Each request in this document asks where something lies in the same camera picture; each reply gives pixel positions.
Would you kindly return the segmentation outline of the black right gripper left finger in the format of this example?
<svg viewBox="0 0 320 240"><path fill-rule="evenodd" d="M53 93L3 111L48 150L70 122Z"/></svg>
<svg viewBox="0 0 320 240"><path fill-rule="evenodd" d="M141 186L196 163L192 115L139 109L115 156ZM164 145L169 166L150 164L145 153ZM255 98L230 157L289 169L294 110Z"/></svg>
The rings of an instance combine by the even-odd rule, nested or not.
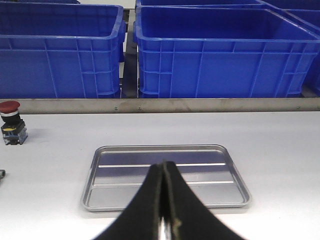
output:
<svg viewBox="0 0 320 240"><path fill-rule="evenodd" d="M150 166L133 199L97 240L157 240L159 238L160 203L163 167Z"/></svg>

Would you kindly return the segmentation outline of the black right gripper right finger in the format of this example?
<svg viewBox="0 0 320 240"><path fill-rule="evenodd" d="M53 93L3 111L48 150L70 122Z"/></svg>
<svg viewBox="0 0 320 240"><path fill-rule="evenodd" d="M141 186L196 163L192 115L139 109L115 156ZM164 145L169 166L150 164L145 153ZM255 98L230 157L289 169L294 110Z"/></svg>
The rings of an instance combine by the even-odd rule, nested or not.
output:
<svg viewBox="0 0 320 240"><path fill-rule="evenodd" d="M199 200L185 182L176 164L163 163L163 180L169 207L173 240L242 240Z"/></svg>

